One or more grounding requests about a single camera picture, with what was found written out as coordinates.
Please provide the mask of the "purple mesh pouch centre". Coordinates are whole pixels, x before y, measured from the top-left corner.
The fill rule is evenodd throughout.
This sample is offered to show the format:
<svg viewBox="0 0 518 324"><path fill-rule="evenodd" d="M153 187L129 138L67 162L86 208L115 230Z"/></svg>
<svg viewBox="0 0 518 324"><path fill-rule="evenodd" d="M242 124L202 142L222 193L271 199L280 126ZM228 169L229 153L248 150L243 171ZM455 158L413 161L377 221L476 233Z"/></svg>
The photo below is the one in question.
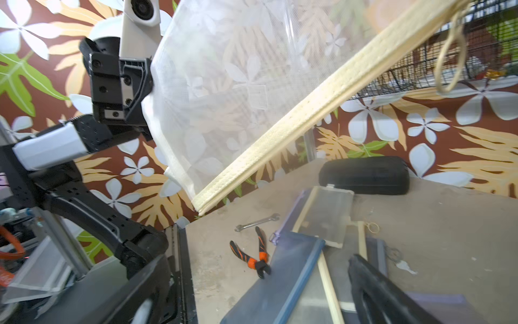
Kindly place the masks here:
<svg viewBox="0 0 518 324"><path fill-rule="evenodd" d="M462 294L407 292L407 295L441 323L488 324L488 321L477 312Z"/></svg>

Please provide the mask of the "black hard zipper case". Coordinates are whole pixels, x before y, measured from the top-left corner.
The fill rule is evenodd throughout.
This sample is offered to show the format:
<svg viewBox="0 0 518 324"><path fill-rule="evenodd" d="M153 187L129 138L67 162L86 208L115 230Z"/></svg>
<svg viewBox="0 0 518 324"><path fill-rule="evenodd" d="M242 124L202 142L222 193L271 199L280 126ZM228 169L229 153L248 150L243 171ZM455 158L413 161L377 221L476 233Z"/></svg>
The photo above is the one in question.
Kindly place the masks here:
<svg viewBox="0 0 518 324"><path fill-rule="evenodd" d="M410 173L395 156L336 159L322 166L318 182L356 194L403 195L410 189Z"/></svg>

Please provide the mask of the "silver open-end wrench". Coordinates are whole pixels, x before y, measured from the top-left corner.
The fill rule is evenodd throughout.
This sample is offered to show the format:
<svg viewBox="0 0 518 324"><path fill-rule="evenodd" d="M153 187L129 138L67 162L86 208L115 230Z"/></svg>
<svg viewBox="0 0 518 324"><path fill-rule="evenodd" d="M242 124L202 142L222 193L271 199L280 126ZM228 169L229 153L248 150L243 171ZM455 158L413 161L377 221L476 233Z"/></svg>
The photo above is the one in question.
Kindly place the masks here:
<svg viewBox="0 0 518 324"><path fill-rule="evenodd" d="M244 229L252 228L252 227L258 226L260 224L267 223L269 221L278 221L279 219L280 219L280 215L278 213L274 213L274 214L272 214L269 217L265 217L265 218L263 218L261 220L253 221L253 222L251 222L249 224L237 225L236 228L235 228L235 231L236 232L241 232Z"/></svg>

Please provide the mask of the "cream mesh pencil pouch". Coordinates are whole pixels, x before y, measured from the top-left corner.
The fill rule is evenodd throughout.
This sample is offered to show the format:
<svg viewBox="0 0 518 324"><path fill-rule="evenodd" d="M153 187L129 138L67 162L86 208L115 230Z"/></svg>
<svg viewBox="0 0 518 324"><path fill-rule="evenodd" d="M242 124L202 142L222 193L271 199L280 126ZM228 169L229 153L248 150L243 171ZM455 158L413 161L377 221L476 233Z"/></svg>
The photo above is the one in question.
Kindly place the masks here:
<svg viewBox="0 0 518 324"><path fill-rule="evenodd" d="M182 1L143 111L203 215L466 1Z"/></svg>

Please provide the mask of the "purple mesh pouch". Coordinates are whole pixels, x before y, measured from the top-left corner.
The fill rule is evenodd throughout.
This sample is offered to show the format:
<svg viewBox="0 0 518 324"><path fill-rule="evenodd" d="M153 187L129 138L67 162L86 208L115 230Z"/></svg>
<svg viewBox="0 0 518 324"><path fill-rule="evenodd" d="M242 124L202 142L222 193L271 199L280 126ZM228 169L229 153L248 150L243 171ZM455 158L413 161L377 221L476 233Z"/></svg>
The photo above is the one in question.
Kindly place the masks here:
<svg viewBox="0 0 518 324"><path fill-rule="evenodd" d="M269 241L276 246L280 240L280 237L283 236L284 232L291 232L294 228L294 225L296 221L298 220L298 217L300 216L302 209L304 205L306 204L306 201L308 200L308 197L310 196L311 189L306 189L303 192L300 193L298 198L295 200L295 204L290 210L290 212L287 214L286 218L284 219L284 222L280 226L280 228L275 231L269 238Z"/></svg>
<svg viewBox="0 0 518 324"><path fill-rule="evenodd" d="M407 292L407 295L441 323L488 324L488 321L477 312L462 294Z"/></svg>

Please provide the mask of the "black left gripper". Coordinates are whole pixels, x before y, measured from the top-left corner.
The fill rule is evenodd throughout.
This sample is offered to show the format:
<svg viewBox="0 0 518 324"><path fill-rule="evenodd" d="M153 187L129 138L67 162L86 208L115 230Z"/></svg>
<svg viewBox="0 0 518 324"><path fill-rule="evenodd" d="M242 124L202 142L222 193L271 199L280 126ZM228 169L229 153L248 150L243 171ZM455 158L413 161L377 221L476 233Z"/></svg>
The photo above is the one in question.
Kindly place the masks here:
<svg viewBox="0 0 518 324"><path fill-rule="evenodd" d="M153 88L150 58L121 58L121 39L84 38L79 45L90 77L92 117L84 130L99 140L151 140L142 102Z"/></svg>

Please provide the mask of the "purple mesh pouch left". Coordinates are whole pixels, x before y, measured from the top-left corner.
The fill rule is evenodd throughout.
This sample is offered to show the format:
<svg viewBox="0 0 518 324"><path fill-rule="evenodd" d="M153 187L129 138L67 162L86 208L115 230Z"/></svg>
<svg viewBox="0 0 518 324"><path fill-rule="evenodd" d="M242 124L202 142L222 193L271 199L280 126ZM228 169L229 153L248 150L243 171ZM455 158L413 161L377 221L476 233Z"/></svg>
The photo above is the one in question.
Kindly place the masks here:
<svg viewBox="0 0 518 324"><path fill-rule="evenodd" d="M290 210L290 212L287 214L286 218L284 219L284 222L280 226L280 228L275 231L269 238L269 241L276 246L280 240L280 237L283 236L284 232L291 232L294 228L294 225L296 221L298 220L298 217L300 216L302 209L304 205L306 204L306 201L308 200L308 197L310 196L311 189L306 189L303 192L300 193L298 198L295 200L295 204Z"/></svg>

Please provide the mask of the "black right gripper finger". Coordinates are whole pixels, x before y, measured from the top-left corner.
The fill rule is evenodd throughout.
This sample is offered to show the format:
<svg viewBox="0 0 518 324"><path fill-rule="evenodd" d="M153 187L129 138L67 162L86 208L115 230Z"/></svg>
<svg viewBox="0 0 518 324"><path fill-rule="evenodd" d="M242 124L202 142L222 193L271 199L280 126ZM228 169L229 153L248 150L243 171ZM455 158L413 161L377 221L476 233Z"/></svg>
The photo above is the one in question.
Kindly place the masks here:
<svg viewBox="0 0 518 324"><path fill-rule="evenodd" d="M349 259L349 280L360 323L439 323L360 255Z"/></svg>

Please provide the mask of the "blue mesh pencil pouch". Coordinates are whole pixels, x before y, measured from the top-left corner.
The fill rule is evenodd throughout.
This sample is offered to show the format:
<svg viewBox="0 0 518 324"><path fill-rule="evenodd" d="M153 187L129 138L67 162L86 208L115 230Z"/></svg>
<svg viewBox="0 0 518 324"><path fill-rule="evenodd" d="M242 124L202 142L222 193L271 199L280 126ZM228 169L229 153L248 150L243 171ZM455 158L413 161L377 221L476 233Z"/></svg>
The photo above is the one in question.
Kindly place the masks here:
<svg viewBox="0 0 518 324"><path fill-rule="evenodd" d="M272 256L272 273L256 283L221 323L287 323L321 255L325 241L286 232Z"/></svg>

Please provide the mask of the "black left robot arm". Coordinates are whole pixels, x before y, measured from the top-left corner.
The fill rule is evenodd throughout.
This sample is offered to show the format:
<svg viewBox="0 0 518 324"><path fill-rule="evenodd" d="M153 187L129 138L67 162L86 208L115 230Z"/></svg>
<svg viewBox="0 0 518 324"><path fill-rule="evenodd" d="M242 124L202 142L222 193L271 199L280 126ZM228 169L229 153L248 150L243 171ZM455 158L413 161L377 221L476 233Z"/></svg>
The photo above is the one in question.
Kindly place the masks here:
<svg viewBox="0 0 518 324"><path fill-rule="evenodd" d="M151 139L141 102L152 90L151 61L122 58L120 39L83 39L93 110L1 147L1 170L22 207L64 217L99 239L126 271L125 284L101 302L75 298L66 312L77 323L170 323L178 319L175 277L164 232L139 224L84 185L75 160L140 136Z"/></svg>

